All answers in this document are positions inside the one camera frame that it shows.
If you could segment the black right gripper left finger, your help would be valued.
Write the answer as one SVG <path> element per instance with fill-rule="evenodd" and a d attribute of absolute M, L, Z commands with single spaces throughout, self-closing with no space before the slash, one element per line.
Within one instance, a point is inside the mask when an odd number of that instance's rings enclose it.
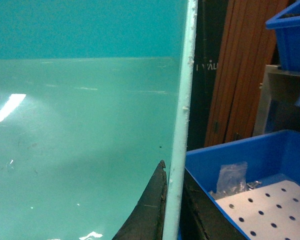
<path fill-rule="evenodd" d="M 167 198 L 166 164 L 161 160 L 114 240 L 161 240 Z"/>

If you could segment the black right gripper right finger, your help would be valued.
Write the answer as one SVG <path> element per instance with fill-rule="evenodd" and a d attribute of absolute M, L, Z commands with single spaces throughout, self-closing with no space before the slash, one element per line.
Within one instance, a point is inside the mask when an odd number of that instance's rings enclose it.
<path fill-rule="evenodd" d="M 245 240 L 185 170 L 179 230 L 182 240 Z"/>

